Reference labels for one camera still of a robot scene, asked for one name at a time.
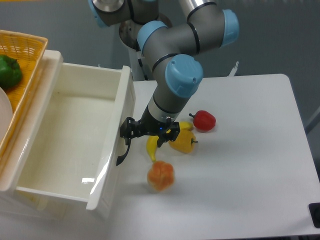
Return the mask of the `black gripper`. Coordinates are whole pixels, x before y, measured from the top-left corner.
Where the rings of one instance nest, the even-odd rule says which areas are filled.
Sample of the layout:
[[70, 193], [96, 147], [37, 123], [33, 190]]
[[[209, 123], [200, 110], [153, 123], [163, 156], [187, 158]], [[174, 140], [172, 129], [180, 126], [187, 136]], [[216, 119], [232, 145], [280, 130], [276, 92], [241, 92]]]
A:
[[148, 109], [145, 109], [139, 121], [127, 117], [120, 126], [120, 137], [125, 144], [130, 145], [131, 139], [142, 136], [158, 136], [157, 147], [163, 143], [174, 142], [180, 133], [180, 124], [173, 122], [170, 117], [165, 117], [164, 122], [155, 119]]

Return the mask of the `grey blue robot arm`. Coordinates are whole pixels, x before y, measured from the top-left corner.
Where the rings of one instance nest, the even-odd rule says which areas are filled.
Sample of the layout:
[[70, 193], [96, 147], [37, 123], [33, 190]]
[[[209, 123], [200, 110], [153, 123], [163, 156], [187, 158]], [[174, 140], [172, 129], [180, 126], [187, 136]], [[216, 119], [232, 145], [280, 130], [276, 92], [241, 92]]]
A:
[[141, 53], [157, 82], [141, 119], [128, 117], [120, 136], [126, 145], [142, 136], [158, 136], [159, 146], [174, 141], [176, 118], [203, 79], [195, 56], [238, 39], [236, 14], [214, 0], [182, 0], [186, 23], [171, 27], [161, 20], [156, 0], [91, 0], [89, 6], [99, 25], [131, 24], [126, 44]]

